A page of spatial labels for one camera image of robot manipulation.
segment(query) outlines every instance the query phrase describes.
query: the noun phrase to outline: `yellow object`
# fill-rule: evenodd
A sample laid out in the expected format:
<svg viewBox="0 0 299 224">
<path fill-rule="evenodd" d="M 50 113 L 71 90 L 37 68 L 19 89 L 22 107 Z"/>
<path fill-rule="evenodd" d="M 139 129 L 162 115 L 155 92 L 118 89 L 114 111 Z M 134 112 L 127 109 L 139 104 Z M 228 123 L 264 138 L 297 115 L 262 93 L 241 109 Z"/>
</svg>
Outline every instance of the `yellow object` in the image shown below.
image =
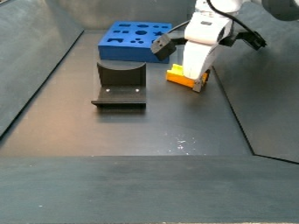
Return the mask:
<svg viewBox="0 0 299 224">
<path fill-rule="evenodd" d="M 173 64 L 173 70 L 167 70 L 166 79 L 194 88 L 196 81 L 184 76 L 184 66 Z"/>
</svg>

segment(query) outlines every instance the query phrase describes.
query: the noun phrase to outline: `hole in blue block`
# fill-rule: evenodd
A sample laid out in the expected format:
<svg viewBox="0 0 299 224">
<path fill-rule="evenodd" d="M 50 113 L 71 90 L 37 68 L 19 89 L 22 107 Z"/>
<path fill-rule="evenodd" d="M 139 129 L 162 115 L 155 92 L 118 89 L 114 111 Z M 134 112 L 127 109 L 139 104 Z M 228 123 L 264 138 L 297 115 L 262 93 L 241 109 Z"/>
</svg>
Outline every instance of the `hole in blue block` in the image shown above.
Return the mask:
<svg viewBox="0 0 299 224">
<path fill-rule="evenodd" d="M 146 28 L 146 27 L 149 27 L 149 25 L 147 24 L 141 24 L 138 27 Z"/>
<path fill-rule="evenodd" d="M 161 31 L 155 31 L 155 32 L 154 32 L 154 35 L 155 35 L 155 36 L 162 36 L 163 33 L 162 33 Z"/>
<path fill-rule="evenodd" d="M 135 34 L 137 35 L 146 35 L 147 34 L 147 31 L 137 31 Z"/>
<path fill-rule="evenodd" d="M 107 40 L 107 42 L 113 42 L 113 41 L 117 41 L 118 43 L 122 43 L 125 40 L 122 38 L 110 38 Z"/>
</svg>

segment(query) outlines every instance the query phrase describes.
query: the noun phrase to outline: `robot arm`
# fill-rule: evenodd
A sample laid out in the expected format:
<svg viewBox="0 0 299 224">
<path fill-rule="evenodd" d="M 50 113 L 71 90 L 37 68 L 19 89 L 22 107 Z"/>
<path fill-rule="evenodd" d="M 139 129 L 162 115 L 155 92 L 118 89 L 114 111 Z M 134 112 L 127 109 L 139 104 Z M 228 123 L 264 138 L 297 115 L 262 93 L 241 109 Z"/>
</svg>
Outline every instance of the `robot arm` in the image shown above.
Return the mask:
<svg viewBox="0 0 299 224">
<path fill-rule="evenodd" d="M 236 16 L 240 14 L 240 9 L 245 2 L 262 5 L 270 14 L 281 20 L 292 21 L 299 19 L 299 0 L 198 0 L 193 18 L 185 30 L 188 43 L 186 41 L 184 42 L 186 43 L 184 75 L 194 79 L 196 82 L 202 81 L 202 75 L 221 54 L 224 48 L 221 41 L 233 36 L 234 22 L 242 24 Z M 261 35 L 252 31 L 245 24 L 242 26 L 248 30 L 248 36 L 242 39 L 257 50 L 266 46 L 268 43 Z M 165 43 L 170 46 L 170 41 L 170 39 L 165 39 L 165 36 L 162 36 L 162 39 L 154 42 L 154 53 L 161 52 L 162 49 L 159 47 L 165 47 Z M 176 47 L 172 45 L 165 55 L 169 56 L 174 51 Z"/>
</svg>

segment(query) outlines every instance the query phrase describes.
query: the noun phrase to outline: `gray wall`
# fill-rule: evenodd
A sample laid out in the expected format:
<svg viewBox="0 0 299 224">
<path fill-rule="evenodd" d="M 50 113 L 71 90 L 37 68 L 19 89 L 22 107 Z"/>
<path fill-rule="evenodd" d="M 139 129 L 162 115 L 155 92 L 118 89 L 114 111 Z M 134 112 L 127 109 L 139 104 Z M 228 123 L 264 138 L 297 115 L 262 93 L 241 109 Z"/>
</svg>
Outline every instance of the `gray wall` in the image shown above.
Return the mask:
<svg viewBox="0 0 299 224">
<path fill-rule="evenodd" d="M 0 136 L 82 32 L 53 0 L 0 5 Z"/>
<path fill-rule="evenodd" d="M 238 41 L 216 63 L 220 78 L 256 153 L 299 162 L 299 23 L 253 3 L 240 18 L 268 47 L 256 52 Z"/>
<path fill-rule="evenodd" d="M 58 0 L 87 30 L 106 30 L 117 20 L 178 25 L 192 18 L 196 0 Z"/>
</svg>

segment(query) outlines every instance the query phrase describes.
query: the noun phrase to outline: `blue block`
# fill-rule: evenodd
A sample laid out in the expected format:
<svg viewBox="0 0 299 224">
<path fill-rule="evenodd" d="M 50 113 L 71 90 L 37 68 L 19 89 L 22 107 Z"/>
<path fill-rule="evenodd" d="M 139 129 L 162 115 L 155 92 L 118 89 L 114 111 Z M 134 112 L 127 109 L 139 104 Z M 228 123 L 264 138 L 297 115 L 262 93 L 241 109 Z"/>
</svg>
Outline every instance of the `blue block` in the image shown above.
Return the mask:
<svg viewBox="0 0 299 224">
<path fill-rule="evenodd" d="M 117 21 L 98 43 L 99 57 L 103 60 L 131 60 L 154 63 L 161 61 L 151 51 L 154 41 L 173 29 L 172 24 Z"/>
</svg>

